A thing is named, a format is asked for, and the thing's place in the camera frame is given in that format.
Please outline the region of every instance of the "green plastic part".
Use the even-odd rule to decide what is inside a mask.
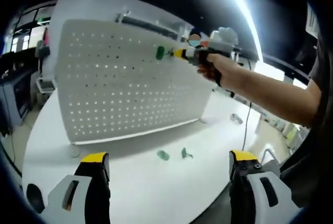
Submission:
[[[167,154],[164,150],[158,151],[157,155],[165,161],[169,160],[169,158],[170,158],[169,154]]]
[[[188,156],[191,157],[191,158],[193,159],[193,155],[188,154],[188,153],[186,152],[186,148],[183,148],[183,149],[182,149],[182,158],[187,158]]]
[[[161,59],[163,59],[163,57],[164,57],[164,52],[165,52],[164,47],[163,47],[163,46],[159,46],[159,47],[157,48],[157,52],[156,52],[156,59],[157,59],[157,60],[161,60]]]

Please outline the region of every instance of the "forearm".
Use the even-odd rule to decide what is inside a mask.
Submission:
[[[273,114],[311,127],[318,102],[309,91],[246,69],[237,72],[239,85],[232,90]]]

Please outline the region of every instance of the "white pegboard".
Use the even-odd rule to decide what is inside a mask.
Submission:
[[[68,20],[56,78],[71,142],[122,139],[200,118],[212,84],[186,61],[156,59],[158,46],[178,45],[128,25]]]

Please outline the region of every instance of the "table surface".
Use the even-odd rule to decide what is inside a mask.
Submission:
[[[241,149],[249,108],[220,93],[212,93],[203,114],[180,127],[129,139],[78,146],[71,157],[61,118],[57,90],[41,110],[30,133],[22,171],[24,193],[36,184],[47,204],[50,191],[74,174],[82,157],[106,151],[110,167],[110,220],[113,224],[188,224],[222,192],[229,181],[229,151]],[[243,124],[230,120],[236,113]],[[251,110],[248,149],[255,140],[260,114]],[[182,148],[193,155],[183,159]],[[157,156],[170,155],[168,161]]]

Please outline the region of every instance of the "human hand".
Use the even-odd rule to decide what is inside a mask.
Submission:
[[[221,74],[221,87],[229,90],[235,90],[242,86],[243,81],[240,71],[243,68],[234,60],[224,57],[220,54],[209,54],[207,61],[213,63],[213,66],[198,65],[198,73],[206,79],[215,82],[214,70],[217,69]]]

